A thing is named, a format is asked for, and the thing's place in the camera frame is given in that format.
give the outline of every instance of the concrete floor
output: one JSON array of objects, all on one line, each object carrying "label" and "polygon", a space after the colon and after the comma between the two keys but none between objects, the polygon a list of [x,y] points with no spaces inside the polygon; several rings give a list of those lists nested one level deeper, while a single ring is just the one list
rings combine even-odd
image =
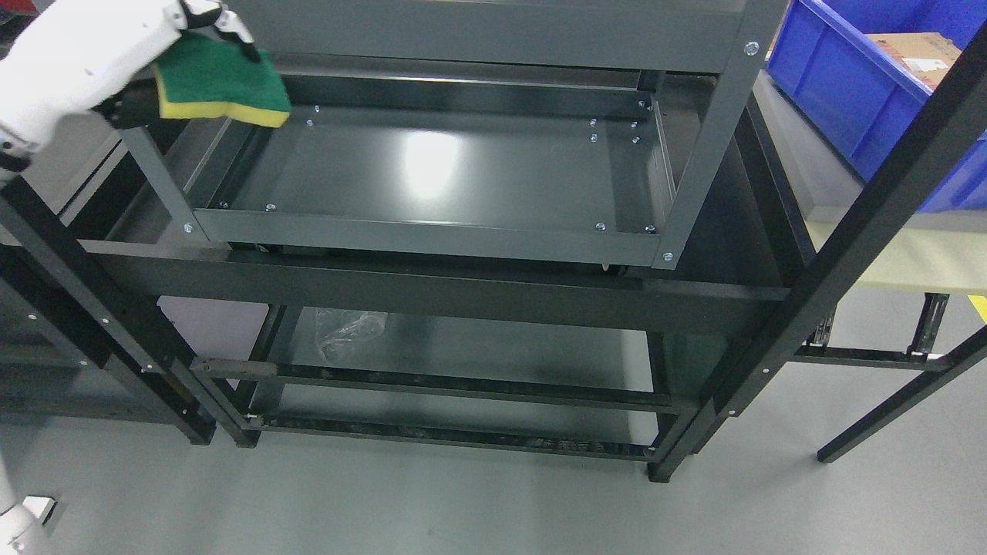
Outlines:
[{"label": "concrete floor", "polygon": [[[833,344],[907,345],[920,304],[854,290]],[[954,298],[939,347],[981,324]],[[64,554],[981,554],[985,370],[823,465],[814,451],[911,374],[789,364],[668,485],[620,461],[274,434],[238,449],[222,432],[194,447],[68,419],[2,425],[0,446],[16,487],[59,500]]]}]

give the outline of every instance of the blue plastic bin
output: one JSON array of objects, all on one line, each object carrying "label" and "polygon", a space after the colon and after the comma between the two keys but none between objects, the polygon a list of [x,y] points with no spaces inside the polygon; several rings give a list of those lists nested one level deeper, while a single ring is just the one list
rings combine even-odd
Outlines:
[{"label": "blue plastic bin", "polygon": [[[796,0],[768,72],[870,180],[932,91],[865,34],[938,32],[960,49],[987,0]],[[919,209],[987,208],[987,132]]]}]

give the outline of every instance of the plastic bag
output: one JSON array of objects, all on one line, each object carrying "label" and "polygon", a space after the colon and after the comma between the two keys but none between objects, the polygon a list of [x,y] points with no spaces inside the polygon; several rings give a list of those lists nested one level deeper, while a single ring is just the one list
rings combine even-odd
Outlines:
[{"label": "plastic bag", "polygon": [[315,343],[325,362],[338,362],[349,356],[356,345],[384,335],[387,312],[317,308]]}]

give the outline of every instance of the sponge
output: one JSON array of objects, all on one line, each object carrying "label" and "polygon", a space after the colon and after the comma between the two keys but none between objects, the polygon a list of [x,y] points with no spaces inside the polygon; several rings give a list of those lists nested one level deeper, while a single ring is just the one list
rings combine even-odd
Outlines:
[{"label": "sponge", "polygon": [[267,52],[247,59],[231,42],[195,33],[182,36],[154,63],[161,117],[222,118],[281,127],[291,102]]}]

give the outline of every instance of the robotic arm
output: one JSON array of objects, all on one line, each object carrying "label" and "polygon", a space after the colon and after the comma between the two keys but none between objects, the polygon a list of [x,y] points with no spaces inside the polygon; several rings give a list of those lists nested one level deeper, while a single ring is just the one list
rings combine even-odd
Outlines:
[{"label": "robotic arm", "polygon": [[57,0],[0,60],[0,184],[46,146],[65,115],[118,93],[179,38],[207,26],[259,61],[254,38],[213,0]]}]

